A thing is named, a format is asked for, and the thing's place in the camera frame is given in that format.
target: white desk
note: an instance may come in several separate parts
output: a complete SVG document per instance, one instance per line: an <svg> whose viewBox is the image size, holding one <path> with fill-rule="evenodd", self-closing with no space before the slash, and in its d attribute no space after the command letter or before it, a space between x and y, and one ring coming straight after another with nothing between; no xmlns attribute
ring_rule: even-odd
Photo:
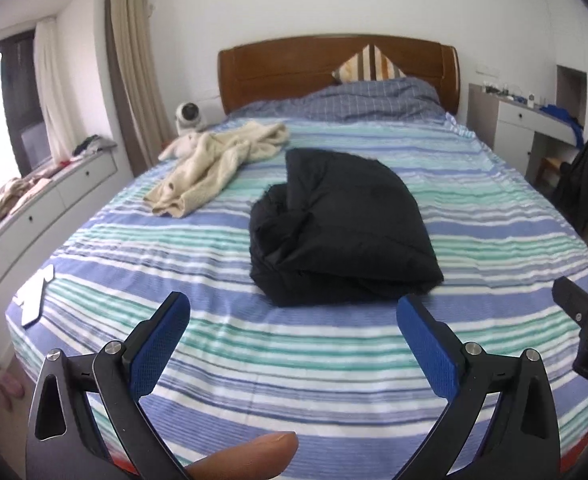
<svg viewBox="0 0 588 480"><path fill-rule="evenodd" d="M576 146L569 124L539 110L486 94L480 85L470 84L468 128L496 155L533 183L548 139Z"/></svg>

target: beige sweater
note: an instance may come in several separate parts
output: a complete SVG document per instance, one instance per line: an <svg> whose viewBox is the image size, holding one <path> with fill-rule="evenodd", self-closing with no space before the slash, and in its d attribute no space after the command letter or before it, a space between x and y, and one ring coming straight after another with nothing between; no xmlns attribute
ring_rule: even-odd
<svg viewBox="0 0 588 480"><path fill-rule="evenodd" d="M144 196L144 201L154 214L169 213L181 218L217 196L242 164L276 155L288 140L284 124L263 125L256 121L220 134L200 134L193 150L181 150L181 144L194 140L179 137L165 152L188 155Z"/></svg>

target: pillow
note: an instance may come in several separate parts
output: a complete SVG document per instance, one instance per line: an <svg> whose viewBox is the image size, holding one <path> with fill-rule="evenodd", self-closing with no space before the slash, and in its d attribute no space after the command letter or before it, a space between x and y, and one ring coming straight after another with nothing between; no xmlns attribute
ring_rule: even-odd
<svg viewBox="0 0 588 480"><path fill-rule="evenodd" d="M339 83L382 81L405 77L403 71L383 54L378 46L369 44L331 73Z"/></svg>

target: metal screw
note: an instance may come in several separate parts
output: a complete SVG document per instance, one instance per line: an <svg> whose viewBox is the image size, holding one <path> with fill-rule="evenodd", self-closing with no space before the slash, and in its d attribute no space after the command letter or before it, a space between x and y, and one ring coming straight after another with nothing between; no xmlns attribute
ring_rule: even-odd
<svg viewBox="0 0 588 480"><path fill-rule="evenodd" d="M47 360L48 361L56 361L60 357L60 350L58 348L54 348L47 352Z"/></svg>
<svg viewBox="0 0 588 480"><path fill-rule="evenodd" d="M540 354L533 348L528 348L525 352L525 357L530 361L538 361L540 359Z"/></svg>
<svg viewBox="0 0 588 480"><path fill-rule="evenodd" d="M110 341L105 345L105 351L109 355L117 354L118 352L120 352L121 348L123 348L123 346L120 343L120 341Z"/></svg>
<svg viewBox="0 0 588 480"><path fill-rule="evenodd" d="M483 348L478 343L472 342L472 343L465 344L465 352L467 352L470 355L478 355L482 351L483 351Z"/></svg>

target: wooden headboard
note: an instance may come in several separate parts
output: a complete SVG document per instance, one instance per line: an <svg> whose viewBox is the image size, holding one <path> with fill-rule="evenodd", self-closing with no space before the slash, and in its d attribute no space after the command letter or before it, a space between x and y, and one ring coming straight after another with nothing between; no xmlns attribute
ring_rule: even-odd
<svg viewBox="0 0 588 480"><path fill-rule="evenodd" d="M376 44L406 75L430 83L440 104L458 111L460 73L453 46L395 36L298 36L236 46L218 53L225 113L259 100L303 97L335 83L331 72Z"/></svg>

